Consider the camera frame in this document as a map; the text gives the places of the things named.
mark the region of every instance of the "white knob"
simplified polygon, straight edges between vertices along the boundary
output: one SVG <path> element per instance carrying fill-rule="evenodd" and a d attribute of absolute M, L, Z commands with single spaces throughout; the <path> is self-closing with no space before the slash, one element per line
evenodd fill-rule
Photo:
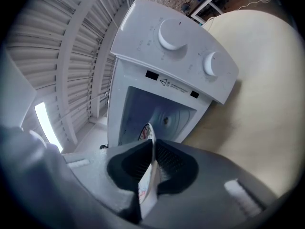
<path fill-rule="evenodd" d="M 203 60 L 204 71 L 212 76 L 225 74 L 225 61 L 219 52 L 212 52 Z"/>
<path fill-rule="evenodd" d="M 159 33 L 159 42 L 168 50 L 178 50 L 186 45 L 187 31 L 183 21 L 168 19 L 162 22 Z"/>

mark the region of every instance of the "fluorescent light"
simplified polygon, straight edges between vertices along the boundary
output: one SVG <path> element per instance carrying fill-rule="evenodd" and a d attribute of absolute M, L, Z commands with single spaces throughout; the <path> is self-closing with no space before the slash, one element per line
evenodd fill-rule
<path fill-rule="evenodd" d="M 35 106 L 35 111 L 36 111 L 36 115 L 38 117 L 39 123 L 42 127 L 42 130 L 44 132 L 44 134 L 46 135 L 49 143 L 55 144 L 59 151 L 62 151 L 62 146 L 59 143 L 49 120 L 48 114 L 47 114 L 47 110 L 46 110 L 46 106 L 44 105 L 44 103 L 38 104 Z"/>

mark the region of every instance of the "white washing machine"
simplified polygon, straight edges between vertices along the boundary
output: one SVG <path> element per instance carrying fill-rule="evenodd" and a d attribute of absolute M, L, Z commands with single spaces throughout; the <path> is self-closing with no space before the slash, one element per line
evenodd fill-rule
<path fill-rule="evenodd" d="M 114 39 L 108 147 L 157 138 L 182 142 L 215 100 L 224 104 L 238 68 L 218 41 L 185 15 L 136 0 Z"/>

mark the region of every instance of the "ceiling light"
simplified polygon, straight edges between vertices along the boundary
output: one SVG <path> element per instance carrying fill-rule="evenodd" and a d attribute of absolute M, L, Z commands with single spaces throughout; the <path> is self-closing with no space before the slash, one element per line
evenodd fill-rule
<path fill-rule="evenodd" d="M 44 103 L 35 106 L 36 115 L 38 117 L 39 123 L 42 127 L 44 134 L 46 135 L 49 143 L 55 144 L 59 151 L 62 151 L 62 146 L 59 143 L 48 118 L 46 106 Z"/>

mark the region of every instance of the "beige surface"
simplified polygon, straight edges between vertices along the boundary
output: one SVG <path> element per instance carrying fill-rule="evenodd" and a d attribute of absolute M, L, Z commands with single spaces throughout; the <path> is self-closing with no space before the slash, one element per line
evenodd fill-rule
<path fill-rule="evenodd" d="M 205 27 L 240 72 L 226 104 L 212 103 L 184 143 L 228 157 L 280 196 L 293 186 L 304 157 L 302 40 L 259 11 L 226 13 Z"/>

